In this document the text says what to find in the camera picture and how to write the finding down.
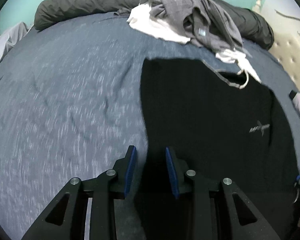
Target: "gray shirt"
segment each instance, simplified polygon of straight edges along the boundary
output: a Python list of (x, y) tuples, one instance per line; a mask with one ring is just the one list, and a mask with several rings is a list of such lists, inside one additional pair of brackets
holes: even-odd
[(228, 13), (212, 0), (140, 0), (150, 2), (150, 15), (166, 18), (178, 34), (213, 51), (242, 50), (242, 39)]

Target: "dark gray duvet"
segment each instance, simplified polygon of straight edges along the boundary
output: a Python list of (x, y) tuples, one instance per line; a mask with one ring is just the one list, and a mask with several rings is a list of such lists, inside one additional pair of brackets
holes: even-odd
[[(126, 20), (95, 14), (33, 29), (0, 63), (0, 224), (12, 240), (70, 178), (98, 176), (130, 144), (138, 149), (138, 182), (147, 149), (139, 96), (145, 57), (197, 58), (239, 70), (205, 48), (157, 40)], [(296, 87), (267, 51), (247, 40), (244, 47), (282, 104), (300, 169), (300, 119), (289, 98)], [(115, 203), (119, 240), (144, 238), (131, 201), (135, 188)]]

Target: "bed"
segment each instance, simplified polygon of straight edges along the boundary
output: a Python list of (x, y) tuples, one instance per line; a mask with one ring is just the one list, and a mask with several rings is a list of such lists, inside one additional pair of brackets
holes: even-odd
[[(115, 202), (117, 237), (145, 239), (132, 201), (147, 151), (143, 60), (204, 59), (216, 70), (239, 71), (206, 48), (155, 39), (126, 20), (108, 12), (33, 28), (0, 62), (0, 225), (11, 239), (22, 238), (69, 179), (98, 176), (129, 145), (138, 149), (136, 183), (128, 199)], [(270, 25), (269, 51), (245, 39), (244, 47), (287, 116), (300, 171), (300, 118), (289, 98), (300, 90), (300, 34)]]

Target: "beige headboard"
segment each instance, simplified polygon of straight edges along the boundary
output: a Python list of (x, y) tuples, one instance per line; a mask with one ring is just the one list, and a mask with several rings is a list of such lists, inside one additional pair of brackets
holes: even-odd
[(262, 15), (274, 31), (274, 44), (269, 52), (277, 58), (300, 90), (300, 19), (273, 10), (260, 12), (260, 0), (253, 10)]

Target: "crumpled fabric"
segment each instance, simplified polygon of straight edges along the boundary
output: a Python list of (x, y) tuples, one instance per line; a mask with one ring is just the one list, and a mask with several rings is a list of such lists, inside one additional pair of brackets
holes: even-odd
[(150, 15), (169, 19), (182, 36), (191, 38), (198, 47), (213, 51), (242, 50), (242, 38), (228, 13), (212, 0), (140, 0), (150, 1)]
[(176, 33), (173, 26), (168, 23), (167, 18), (153, 18), (150, 16), (150, 11), (151, 2), (149, 1), (133, 8), (127, 20), (130, 27), (165, 41), (174, 41), (180, 44), (186, 44), (190, 41), (190, 38)]
[(241, 37), (251, 40), (261, 48), (269, 50), (274, 43), (274, 33), (267, 21), (258, 13), (233, 6), (223, 0), (213, 0), (232, 18), (240, 31)]
[(27, 33), (27, 25), (24, 22), (20, 22), (0, 35), (0, 62)]

